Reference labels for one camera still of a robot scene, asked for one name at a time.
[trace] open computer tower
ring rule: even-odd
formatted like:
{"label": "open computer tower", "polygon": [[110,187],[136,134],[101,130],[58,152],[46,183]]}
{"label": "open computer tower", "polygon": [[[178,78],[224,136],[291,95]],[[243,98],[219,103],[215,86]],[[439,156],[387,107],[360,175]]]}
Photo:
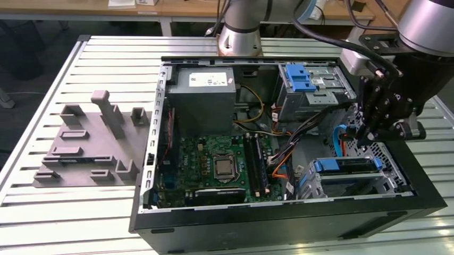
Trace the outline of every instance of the open computer tower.
{"label": "open computer tower", "polygon": [[403,141],[348,136],[351,81],[336,59],[162,58],[129,226],[158,254],[368,237],[446,206]]}

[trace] cpu socket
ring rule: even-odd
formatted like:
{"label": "cpu socket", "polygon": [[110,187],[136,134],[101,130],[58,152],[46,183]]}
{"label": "cpu socket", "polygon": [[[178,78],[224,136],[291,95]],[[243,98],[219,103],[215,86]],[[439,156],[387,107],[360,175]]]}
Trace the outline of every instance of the cpu socket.
{"label": "cpu socket", "polygon": [[215,154],[213,161],[213,178],[221,183],[228,183],[235,178],[236,164],[233,154]]}

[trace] green circuit board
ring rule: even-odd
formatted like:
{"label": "green circuit board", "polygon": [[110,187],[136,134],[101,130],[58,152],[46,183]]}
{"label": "green circuit board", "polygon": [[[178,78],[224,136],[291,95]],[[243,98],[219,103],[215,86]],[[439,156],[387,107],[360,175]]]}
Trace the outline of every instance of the green circuit board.
{"label": "green circuit board", "polygon": [[[271,155],[269,137],[259,137],[263,156]],[[229,180],[217,180],[215,175],[215,160],[219,157],[233,158],[235,175]],[[248,190],[247,163],[244,158],[243,137],[195,137],[181,138],[178,145],[178,164],[174,174],[162,176],[160,200],[162,207],[184,207],[184,192],[199,188],[241,188],[245,190],[244,202],[264,202],[281,200],[279,182],[269,183],[269,194],[256,197]]]}

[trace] table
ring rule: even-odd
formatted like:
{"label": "table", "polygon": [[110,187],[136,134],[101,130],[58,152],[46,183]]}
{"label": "table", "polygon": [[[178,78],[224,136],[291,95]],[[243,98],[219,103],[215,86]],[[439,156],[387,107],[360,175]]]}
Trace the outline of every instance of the table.
{"label": "table", "polygon": [[[137,5],[124,10],[106,9],[106,3],[108,0],[1,0],[0,19],[157,21],[162,36],[172,36],[172,22],[216,21],[216,0],[160,0],[154,6]],[[345,8],[337,3],[328,2],[323,12],[327,25],[353,25]],[[360,13],[355,12],[355,16],[361,24],[368,24],[375,17],[367,7]],[[304,24],[320,24],[320,21],[308,19]]]}
{"label": "table", "polygon": [[[336,57],[340,50],[311,39],[261,41],[264,56]],[[62,123],[65,103],[85,112],[93,90],[108,90],[121,111],[152,109],[161,56],[216,56],[213,38],[98,37],[78,41],[0,172],[0,249],[5,254],[154,254],[128,233],[132,186],[44,188],[30,186],[40,161]],[[454,243],[454,118],[438,97],[424,106],[419,121],[427,139],[407,145],[431,179],[447,208],[399,223],[367,239],[237,249],[235,254],[451,254]]]}

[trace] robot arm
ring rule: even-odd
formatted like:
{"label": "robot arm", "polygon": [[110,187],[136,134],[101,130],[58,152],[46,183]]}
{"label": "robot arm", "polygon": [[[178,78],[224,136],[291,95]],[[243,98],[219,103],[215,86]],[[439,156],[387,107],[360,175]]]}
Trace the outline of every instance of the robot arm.
{"label": "robot arm", "polygon": [[361,36],[363,47],[325,38],[300,25],[293,17],[312,11],[313,0],[229,0],[227,5],[220,55],[259,55],[259,23],[292,21],[311,38],[344,48],[340,60],[352,74],[368,70],[360,76],[357,93],[363,123],[356,132],[359,145],[426,138],[416,116],[454,76],[452,0],[412,0],[399,33]]}
{"label": "robot arm", "polygon": [[[257,56],[261,52],[259,26],[261,21],[291,22],[295,0],[229,0],[217,48],[223,56]],[[315,0],[307,0],[296,13],[311,13]]]}
{"label": "robot arm", "polygon": [[[364,47],[392,56],[399,78],[389,80],[385,70],[369,61],[373,75],[360,77],[357,109],[363,125],[356,133],[360,145],[383,140],[424,139],[416,121],[424,103],[454,76],[454,1],[412,0],[393,35],[363,35]],[[355,63],[343,50],[344,64]]]}

